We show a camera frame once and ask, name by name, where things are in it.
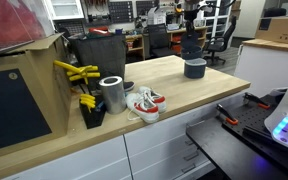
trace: white sneaker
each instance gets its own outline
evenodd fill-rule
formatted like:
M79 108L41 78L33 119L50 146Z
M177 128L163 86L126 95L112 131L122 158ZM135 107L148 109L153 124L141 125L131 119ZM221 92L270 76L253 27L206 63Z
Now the white sneaker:
M126 96L127 107L131 112L135 112L147 123L158 121L158 107L145 94L130 93Z
M157 105L158 107L158 112L163 113L166 111L166 101L165 97L158 94L157 92L153 91L151 88L141 86L138 88L138 93L142 94L145 93L147 94L148 98Z

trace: gray floor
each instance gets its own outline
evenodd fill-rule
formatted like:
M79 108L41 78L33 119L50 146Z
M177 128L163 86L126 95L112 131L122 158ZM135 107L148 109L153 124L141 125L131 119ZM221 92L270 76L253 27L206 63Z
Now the gray floor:
M229 49L226 49L224 52L215 53L215 56L219 56L222 59L226 60L226 63L223 65L222 61L219 61L218 63L215 63L214 65L211 65L211 60L208 60L207 67L216 69L218 71L221 71L226 74L234 75L236 63L237 63L237 55L238 48L230 47Z

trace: cabinet handle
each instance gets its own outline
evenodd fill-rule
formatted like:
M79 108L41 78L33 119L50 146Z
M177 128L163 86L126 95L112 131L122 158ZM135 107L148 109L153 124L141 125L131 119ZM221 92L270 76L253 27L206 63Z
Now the cabinet handle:
M198 151L195 151L193 154L183 157L184 160L189 161L198 156Z
M193 144L193 141L185 141L185 144L188 145L188 146L190 146L190 145Z
M184 168L184 169L181 169L181 170L182 170L182 172L185 174L185 173L189 172L190 170L192 170L192 169L194 169L194 168L196 168L195 163L193 163L193 164L190 165L189 167Z

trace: yellow clamp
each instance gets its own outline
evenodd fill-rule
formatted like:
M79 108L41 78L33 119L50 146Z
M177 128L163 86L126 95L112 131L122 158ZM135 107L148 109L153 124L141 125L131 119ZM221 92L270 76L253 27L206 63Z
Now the yellow clamp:
M95 97L88 94L81 94L80 103L88 107L88 111L91 112L91 108L95 108Z
M89 71L97 71L97 66L85 66L85 67L74 67L70 64L63 63L61 61L55 60L54 64L60 67L63 67L68 70L67 75L71 76L69 77L70 81L75 81L84 78L84 81L86 84L88 84L88 79L90 77L100 77L99 72L92 72L89 73Z

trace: cable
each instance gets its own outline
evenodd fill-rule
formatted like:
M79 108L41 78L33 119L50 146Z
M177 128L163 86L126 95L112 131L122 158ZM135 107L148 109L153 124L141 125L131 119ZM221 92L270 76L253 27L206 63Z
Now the cable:
M82 87L82 85L81 85L81 84L78 84L78 86L81 88L81 90L82 90L83 93L85 94L85 90L84 90L84 88Z
M97 9L97 5L96 5L96 4L94 5L94 7L95 7L95 9L96 9L98 12L104 12L104 11L105 11L104 5L102 5L102 7L103 7L102 11L100 11L100 10Z

